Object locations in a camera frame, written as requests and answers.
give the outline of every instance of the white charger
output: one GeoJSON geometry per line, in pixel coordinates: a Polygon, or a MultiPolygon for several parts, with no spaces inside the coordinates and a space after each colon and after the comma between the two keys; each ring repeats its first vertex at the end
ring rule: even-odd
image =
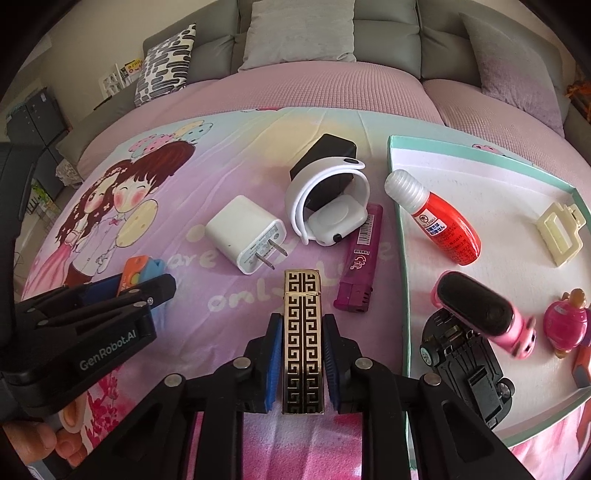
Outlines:
{"type": "Polygon", "coordinates": [[[262,264],[275,270],[269,257],[276,250],[287,256],[281,247],[287,236],[283,221],[244,195],[234,198],[207,223],[205,235],[246,275],[262,264]]]}

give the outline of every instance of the greek key pattern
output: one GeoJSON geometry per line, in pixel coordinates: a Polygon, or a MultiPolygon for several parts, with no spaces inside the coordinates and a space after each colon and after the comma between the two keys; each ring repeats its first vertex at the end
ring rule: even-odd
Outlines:
{"type": "Polygon", "coordinates": [[[320,275],[286,270],[284,293],[283,413],[322,413],[320,275]]]}

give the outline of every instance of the toy car wheel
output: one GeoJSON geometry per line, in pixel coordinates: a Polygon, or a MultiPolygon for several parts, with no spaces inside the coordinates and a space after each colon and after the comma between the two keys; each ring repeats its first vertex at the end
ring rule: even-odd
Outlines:
{"type": "Polygon", "coordinates": [[[511,398],[515,395],[515,385],[508,378],[501,378],[496,385],[496,390],[502,398],[511,398]]]}
{"type": "Polygon", "coordinates": [[[428,367],[436,367],[439,365],[439,352],[431,342],[422,343],[419,347],[423,361],[428,367]]]}

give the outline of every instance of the white watch strap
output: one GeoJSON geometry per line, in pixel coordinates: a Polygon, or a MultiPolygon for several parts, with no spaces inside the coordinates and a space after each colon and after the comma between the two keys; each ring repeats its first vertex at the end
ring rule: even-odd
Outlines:
{"type": "Polygon", "coordinates": [[[291,227],[301,237],[304,245],[307,245],[309,240],[316,240],[304,222],[304,203],[312,189],[333,175],[350,173],[357,178],[351,195],[361,205],[366,206],[369,201],[369,182],[360,172],[363,168],[364,163],[354,158],[320,158],[302,168],[291,181],[285,193],[285,212],[290,218],[291,227]]]}

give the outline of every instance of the black toy car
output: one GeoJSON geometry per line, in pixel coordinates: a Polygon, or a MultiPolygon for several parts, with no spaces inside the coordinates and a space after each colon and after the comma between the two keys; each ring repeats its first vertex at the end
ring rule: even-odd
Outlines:
{"type": "Polygon", "coordinates": [[[511,409],[515,386],[503,377],[488,340],[446,309],[429,317],[422,340],[424,362],[495,428],[511,409]]]}

